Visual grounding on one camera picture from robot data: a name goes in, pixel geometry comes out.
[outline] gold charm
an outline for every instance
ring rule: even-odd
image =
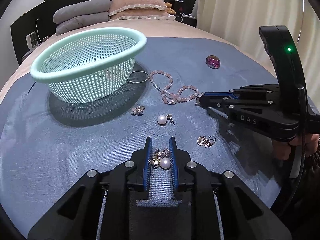
[[[154,169],[157,169],[160,167],[160,160],[157,157],[154,157],[152,160],[152,165]]]
[[[215,136],[210,136],[208,139],[205,136],[200,136],[197,140],[198,145],[204,146],[205,148],[211,147],[216,142]]]

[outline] jewelry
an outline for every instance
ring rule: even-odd
[[[204,146],[205,148],[211,147],[212,145],[215,144],[215,142],[216,142],[216,138],[213,135],[209,136],[208,139],[205,136],[200,136],[197,140],[198,145]]]
[[[197,97],[197,98],[196,98],[196,103],[197,103],[196,105],[197,105],[197,106],[200,106],[200,97]]]
[[[159,115],[158,116],[158,118],[157,118],[157,121],[158,121],[158,123],[159,124],[165,124],[166,122],[167,122],[167,120],[170,120],[170,122],[172,122],[173,124],[175,124],[174,123],[174,120],[173,120],[173,118],[172,118],[172,114],[168,114],[168,115],[163,115],[163,114],[161,114],[161,115]]]
[[[160,167],[164,170],[167,170],[168,168],[170,168],[170,159],[169,158],[163,158],[160,161]]]
[[[143,110],[145,109],[144,106],[137,106],[136,108],[131,109],[131,114],[132,115],[142,115]]]
[[[163,169],[170,168],[170,159],[168,158],[170,156],[170,150],[166,148],[165,150],[155,150],[152,156],[152,166],[154,169],[157,169],[159,167]]]
[[[167,117],[165,115],[161,114],[158,116],[157,121],[159,124],[165,124],[167,122]]]
[[[218,69],[220,68],[220,60],[217,56],[215,55],[210,55],[206,58],[205,63],[207,64],[208,67],[213,68],[213,69]]]
[[[167,119],[169,119],[170,122],[172,122],[173,124],[175,124],[175,123],[174,123],[174,120],[173,120],[173,118],[172,118],[172,114],[168,114],[168,115],[166,115],[165,117],[166,117]]]
[[[153,75],[154,74],[161,74],[161,75],[164,75],[166,76],[167,78],[169,78],[169,84],[166,85],[163,89],[161,89],[158,85],[155,84],[155,82],[153,81]],[[176,104],[177,102],[187,102],[187,101],[190,101],[194,98],[196,98],[198,95],[199,95],[199,90],[195,87],[195,86],[191,86],[191,85],[188,85],[188,86],[182,86],[179,90],[178,90],[178,93],[177,94],[174,94],[174,93],[169,93],[168,90],[169,88],[172,86],[173,84],[173,79],[172,79],[172,76],[167,73],[167,72],[164,72],[163,70],[154,70],[150,73],[150,81],[151,83],[153,84],[153,86],[159,90],[161,92],[161,98],[162,98],[162,101],[165,103],[165,104],[169,104],[169,105],[174,105]],[[187,90],[187,89],[191,89],[191,90],[194,90],[195,93],[194,94],[191,94],[189,97],[181,97],[181,93],[184,91],[184,90]]]
[[[134,82],[134,81],[131,81],[131,80],[127,80],[129,83],[131,83],[131,84],[139,84],[139,83],[143,83],[143,82],[146,82],[146,81],[148,81],[148,79],[150,78],[150,76],[149,76],[149,74],[147,73],[147,72],[145,72],[145,71],[142,71],[142,70],[135,70],[135,71],[132,71],[131,73],[130,73],[130,75],[132,74],[132,73],[135,73],[135,72],[142,72],[142,73],[145,73],[148,77],[147,77],[147,79],[145,79],[145,80],[143,80],[143,81],[139,81],[139,82]]]

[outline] pink pillow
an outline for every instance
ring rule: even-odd
[[[157,8],[163,11],[167,6],[163,0],[112,0],[109,16],[135,8]]]
[[[131,9],[118,12],[117,14],[111,16],[111,20],[127,20],[140,18],[174,20],[174,15],[170,15],[166,11],[160,11],[159,9]]]

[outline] metal screw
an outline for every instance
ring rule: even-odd
[[[231,179],[234,176],[232,171],[225,171],[223,175],[228,179]]]
[[[187,166],[188,166],[189,168],[195,168],[195,167],[197,166],[197,163],[191,161],[191,162],[188,162],[188,163],[187,163]]]
[[[97,172],[95,170],[89,170],[87,172],[87,176],[90,177],[90,178],[93,178],[96,175],[97,175]]]
[[[127,168],[131,168],[134,166],[134,162],[133,161],[127,161],[124,163],[124,166],[126,166]]]

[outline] mint green colander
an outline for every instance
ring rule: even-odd
[[[87,103],[115,92],[129,78],[147,43],[141,32],[108,27],[75,33],[45,49],[30,74],[68,103]]]

